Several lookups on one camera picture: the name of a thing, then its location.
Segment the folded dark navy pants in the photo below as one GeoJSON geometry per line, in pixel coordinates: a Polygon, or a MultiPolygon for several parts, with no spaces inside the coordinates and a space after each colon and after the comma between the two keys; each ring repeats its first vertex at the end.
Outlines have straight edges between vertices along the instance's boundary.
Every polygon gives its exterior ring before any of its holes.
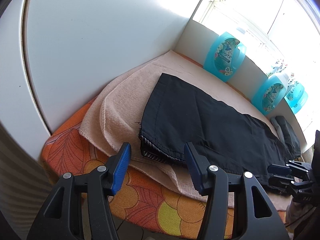
{"type": "Polygon", "coordinates": [[[283,116],[276,116],[275,120],[283,133],[284,144],[287,146],[294,159],[299,158],[301,156],[300,142],[292,126],[283,116]]]}

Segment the black pants pink waistband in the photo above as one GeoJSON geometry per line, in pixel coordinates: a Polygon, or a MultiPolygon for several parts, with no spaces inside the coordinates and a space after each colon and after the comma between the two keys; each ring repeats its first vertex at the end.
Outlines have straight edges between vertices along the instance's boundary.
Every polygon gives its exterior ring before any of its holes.
{"type": "Polygon", "coordinates": [[[267,168],[293,156],[263,121],[239,113],[176,76],[162,74],[144,109],[140,130],[142,156],[169,165],[185,165],[184,146],[193,143],[212,165],[232,174],[252,172],[267,191],[267,168]]]}

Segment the large blue detergent jug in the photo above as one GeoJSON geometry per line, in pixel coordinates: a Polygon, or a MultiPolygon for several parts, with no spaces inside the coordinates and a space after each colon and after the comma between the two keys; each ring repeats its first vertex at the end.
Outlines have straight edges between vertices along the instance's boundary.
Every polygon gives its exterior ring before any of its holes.
{"type": "Polygon", "coordinates": [[[263,114],[271,113],[284,97],[288,88],[289,76],[285,72],[274,73],[258,89],[251,100],[263,114]]]}

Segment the orange floral bed sheet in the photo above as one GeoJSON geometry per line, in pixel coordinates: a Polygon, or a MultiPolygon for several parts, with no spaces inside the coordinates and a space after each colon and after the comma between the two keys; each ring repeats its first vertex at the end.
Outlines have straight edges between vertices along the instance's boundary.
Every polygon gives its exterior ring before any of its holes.
{"type": "Polygon", "coordinates": [[[169,166],[140,153],[138,138],[144,108],[160,75],[167,73],[199,87],[243,114],[266,118],[238,92],[173,51],[112,80],[46,141],[41,158],[58,176],[91,172],[114,155],[123,142],[132,160],[111,212],[150,231],[195,239],[206,199],[191,184],[186,169],[169,166]]]}

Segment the left tall blue bottle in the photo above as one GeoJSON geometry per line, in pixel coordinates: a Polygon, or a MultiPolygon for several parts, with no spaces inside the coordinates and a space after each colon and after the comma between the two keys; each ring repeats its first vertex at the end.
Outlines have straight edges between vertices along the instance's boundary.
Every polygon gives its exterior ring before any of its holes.
{"type": "Polygon", "coordinates": [[[296,114],[305,105],[306,101],[308,100],[308,94],[304,86],[296,81],[293,85],[290,86],[290,90],[285,95],[284,99],[291,108],[293,114],[296,114]]]}

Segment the folded grey pants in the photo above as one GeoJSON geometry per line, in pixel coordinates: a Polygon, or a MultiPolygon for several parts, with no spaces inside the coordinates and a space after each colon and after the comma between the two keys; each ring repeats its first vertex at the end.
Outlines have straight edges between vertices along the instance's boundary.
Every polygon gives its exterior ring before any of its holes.
{"type": "Polygon", "coordinates": [[[280,124],[277,122],[277,120],[275,119],[275,117],[272,117],[270,119],[271,124],[273,125],[274,129],[277,132],[278,138],[282,143],[285,143],[285,139],[284,139],[284,135],[283,135],[283,131],[281,129],[280,124]]]}

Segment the beige towel mat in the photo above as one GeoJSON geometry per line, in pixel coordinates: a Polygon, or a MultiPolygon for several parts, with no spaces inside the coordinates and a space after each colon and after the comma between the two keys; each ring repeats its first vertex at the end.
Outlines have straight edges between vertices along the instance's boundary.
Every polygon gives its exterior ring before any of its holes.
{"type": "Polygon", "coordinates": [[[271,123],[229,85],[173,51],[111,81],[85,114],[80,134],[106,155],[129,142],[135,169],[203,200],[185,163],[184,146],[191,142],[228,173],[252,172],[278,210],[289,203],[269,184],[267,169],[295,156],[271,123]]]}

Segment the small blue detergent jug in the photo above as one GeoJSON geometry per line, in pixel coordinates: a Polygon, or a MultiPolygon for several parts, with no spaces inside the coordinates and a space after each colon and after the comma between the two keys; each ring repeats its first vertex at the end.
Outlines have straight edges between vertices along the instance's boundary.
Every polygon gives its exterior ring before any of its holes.
{"type": "Polygon", "coordinates": [[[224,32],[211,45],[203,68],[223,82],[227,82],[242,65],[246,46],[236,37],[224,32]]]}

